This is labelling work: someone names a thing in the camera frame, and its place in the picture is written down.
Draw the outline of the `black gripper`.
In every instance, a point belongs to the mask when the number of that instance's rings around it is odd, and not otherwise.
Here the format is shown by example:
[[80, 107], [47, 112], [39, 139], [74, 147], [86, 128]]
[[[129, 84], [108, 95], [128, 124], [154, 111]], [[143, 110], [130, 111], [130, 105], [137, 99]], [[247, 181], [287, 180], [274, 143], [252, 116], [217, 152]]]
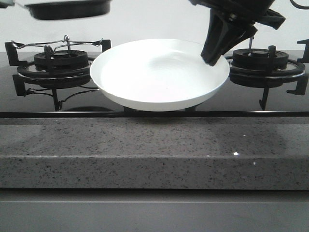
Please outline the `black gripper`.
[[254, 21], [278, 29], [285, 21], [280, 13], [270, 9], [272, 0], [192, 0], [193, 5], [211, 8], [208, 34], [201, 57], [214, 66], [221, 55], [240, 42], [254, 36], [257, 28], [250, 24], [232, 24], [226, 13], [233, 13], [243, 20]]

